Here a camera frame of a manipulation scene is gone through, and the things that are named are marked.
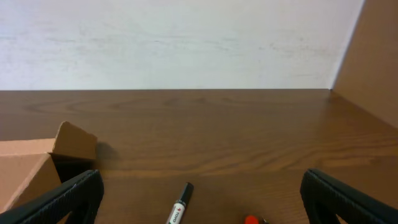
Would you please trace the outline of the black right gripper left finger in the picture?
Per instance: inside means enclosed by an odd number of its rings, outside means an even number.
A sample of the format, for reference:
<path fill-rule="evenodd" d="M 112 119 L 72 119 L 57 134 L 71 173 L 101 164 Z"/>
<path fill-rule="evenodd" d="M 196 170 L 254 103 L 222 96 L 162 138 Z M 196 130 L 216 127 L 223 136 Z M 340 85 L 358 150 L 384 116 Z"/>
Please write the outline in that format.
<path fill-rule="evenodd" d="M 93 224 L 104 195 L 98 169 L 87 170 L 40 197 L 1 214 L 1 224 Z"/>

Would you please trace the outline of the black white marker pen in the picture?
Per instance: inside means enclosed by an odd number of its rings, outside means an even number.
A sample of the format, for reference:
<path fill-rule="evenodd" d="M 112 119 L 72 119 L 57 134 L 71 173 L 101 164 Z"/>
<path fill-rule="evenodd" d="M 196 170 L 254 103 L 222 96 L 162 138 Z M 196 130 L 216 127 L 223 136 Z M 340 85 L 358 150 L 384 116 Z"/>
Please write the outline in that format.
<path fill-rule="evenodd" d="M 180 198 L 174 203 L 166 224 L 180 224 L 183 214 L 187 209 L 194 190 L 193 184 L 187 182 L 184 186 Z"/>

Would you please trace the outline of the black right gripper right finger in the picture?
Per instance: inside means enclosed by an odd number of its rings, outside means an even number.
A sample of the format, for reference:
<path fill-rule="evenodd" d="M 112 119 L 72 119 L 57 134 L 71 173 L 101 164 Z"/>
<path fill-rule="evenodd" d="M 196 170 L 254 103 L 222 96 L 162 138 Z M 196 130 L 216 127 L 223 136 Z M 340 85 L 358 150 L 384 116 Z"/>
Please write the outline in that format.
<path fill-rule="evenodd" d="M 397 209 L 318 169 L 304 173 L 300 194 L 310 224 L 397 223 Z"/>

